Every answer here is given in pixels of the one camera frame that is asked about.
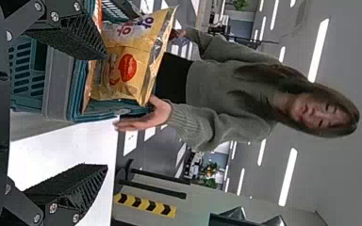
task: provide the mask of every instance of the woman's hand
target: woman's hand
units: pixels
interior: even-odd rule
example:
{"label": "woman's hand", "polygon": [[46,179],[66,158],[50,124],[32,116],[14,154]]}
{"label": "woman's hand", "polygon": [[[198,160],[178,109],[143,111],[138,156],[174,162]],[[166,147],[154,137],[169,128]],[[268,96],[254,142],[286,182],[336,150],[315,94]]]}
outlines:
{"label": "woman's hand", "polygon": [[155,111],[139,119],[124,119],[114,123],[120,132],[139,131],[149,129],[165,123],[172,114],[172,106],[152,95],[149,102],[155,107]]}
{"label": "woman's hand", "polygon": [[170,33],[170,36],[169,36],[169,40],[182,38],[182,37],[184,37],[185,35],[187,35],[187,31],[186,31],[186,30],[175,30],[175,29],[172,29],[172,32]]}

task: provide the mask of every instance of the woman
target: woman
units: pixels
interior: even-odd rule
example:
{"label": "woman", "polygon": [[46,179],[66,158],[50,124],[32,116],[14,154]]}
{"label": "woman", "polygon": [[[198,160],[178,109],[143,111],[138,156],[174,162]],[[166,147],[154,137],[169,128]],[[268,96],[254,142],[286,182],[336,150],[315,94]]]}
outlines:
{"label": "woman", "polygon": [[157,75],[158,98],[150,100],[155,111],[121,120],[115,124],[119,131],[166,123],[193,149],[211,151],[228,140],[265,139],[278,122],[317,137],[347,136],[356,129],[359,111],[351,101],[278,59],[194,29],[177,36],[197,43],[203,60],[166,54]]}

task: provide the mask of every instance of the woman's arm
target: woman's arm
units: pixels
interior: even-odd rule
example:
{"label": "woman's arm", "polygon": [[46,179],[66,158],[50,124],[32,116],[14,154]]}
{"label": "woman's arm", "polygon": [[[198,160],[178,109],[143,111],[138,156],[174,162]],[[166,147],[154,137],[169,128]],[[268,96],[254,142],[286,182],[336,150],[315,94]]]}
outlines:
{"label": "woman's arm", "polygon": [[266,138],[272,128],[258,116],[251,114],[236,118],[217,114],[209,108],[175,105],[152,96],[155,111],[140,119],[121,119],[115,123],[118,131],[136,131],[168,124],[197,151],[213,151],[229,140],[259,141]]}
{"label": "woman's arm", "polygon": [[172,104],[172,109],[173,113],[166,123],[197,151],[213,151],[229,140],[260,141],[272,130],[256,115],[236,118],[191,105]]}
{"label": "woman's arm", "polygon": [[185,37],[198,45],[202,59],[213,59],[218,62],[237,60],[248,63],[280,64],[277,58],[248,46],[230,42],[222,35],[213,37],[205,32],[187,28]]}

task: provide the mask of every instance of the gray sweater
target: gray sweater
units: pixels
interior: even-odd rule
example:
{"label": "gray sweater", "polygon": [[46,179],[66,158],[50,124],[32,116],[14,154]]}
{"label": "gray sweater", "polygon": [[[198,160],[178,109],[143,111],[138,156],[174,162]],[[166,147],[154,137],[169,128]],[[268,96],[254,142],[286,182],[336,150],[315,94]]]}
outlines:
{"label": "gray sweater", "polygon": [[233,90],[248,90],[270,98],[275,89],[238,80],[235,69],[252,63],[279,64],[278,59],[257,52],[224,36],[187,29],[189,40],[198,44],[202,60],[195,61],[188,73],[187,105],[172,104],[167,124],[197,151],[213,151],[225,141],[260,141],[275,125],[235,102]]}

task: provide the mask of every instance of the white wall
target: white wall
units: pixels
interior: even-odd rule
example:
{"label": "white wall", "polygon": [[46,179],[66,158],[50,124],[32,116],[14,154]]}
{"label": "white wall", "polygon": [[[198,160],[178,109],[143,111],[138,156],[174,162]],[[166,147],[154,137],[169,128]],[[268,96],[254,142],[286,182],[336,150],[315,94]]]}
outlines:
{"label": "white wall", "polygon": [[176,219],[170,219],[114,204],[113,217],[139,226],[205,226],[208,225],[210,213],[219,214],[238,206],[245,208],[247,219],[253,222],[264,222],[277,215],[282,215],[288,226],[326,226],[314,213],[283,208],[276,204],[260,200],[248,200],[245,197],[225,194],[219,190],[202,186],[180,186],[177,184],[163,183],[159,180],[140,176],[136,177],[135,181],[188,193],[187,199],[183,201],[152,192],[125,187],[122,191],[125,194],[177,206]]}

